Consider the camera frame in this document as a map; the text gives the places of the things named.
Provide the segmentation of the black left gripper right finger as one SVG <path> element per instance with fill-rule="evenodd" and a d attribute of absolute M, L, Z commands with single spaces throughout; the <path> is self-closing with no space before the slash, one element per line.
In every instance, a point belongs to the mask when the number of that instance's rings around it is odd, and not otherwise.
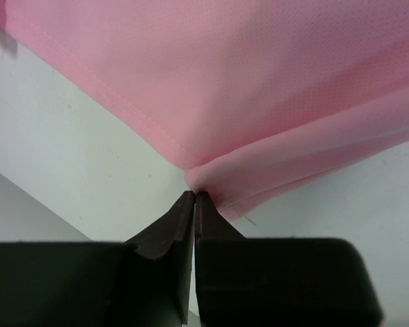
<path fill-rule="evenodd" d="M 379 326 L 363 259 L 339 238 L 247 238 L 205 192 L 195 204 L 196 295 L 205 326 Z"/>

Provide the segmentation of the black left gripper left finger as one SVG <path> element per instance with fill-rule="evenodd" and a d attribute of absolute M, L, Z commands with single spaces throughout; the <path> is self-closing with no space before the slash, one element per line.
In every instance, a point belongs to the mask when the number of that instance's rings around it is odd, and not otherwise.
<path fill-rule="evenodd" d="M 0 326 L 186 324 L 194 201 L 125 242 L 1 242 Z"/>

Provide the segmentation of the pink t shirt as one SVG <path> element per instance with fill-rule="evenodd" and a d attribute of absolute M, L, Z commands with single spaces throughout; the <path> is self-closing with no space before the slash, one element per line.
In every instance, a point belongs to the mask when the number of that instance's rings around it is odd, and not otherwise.
<path fill-rule="evenodd" d="M 409 141 L 409 1 L 0 1 L 223 216 Z"/>

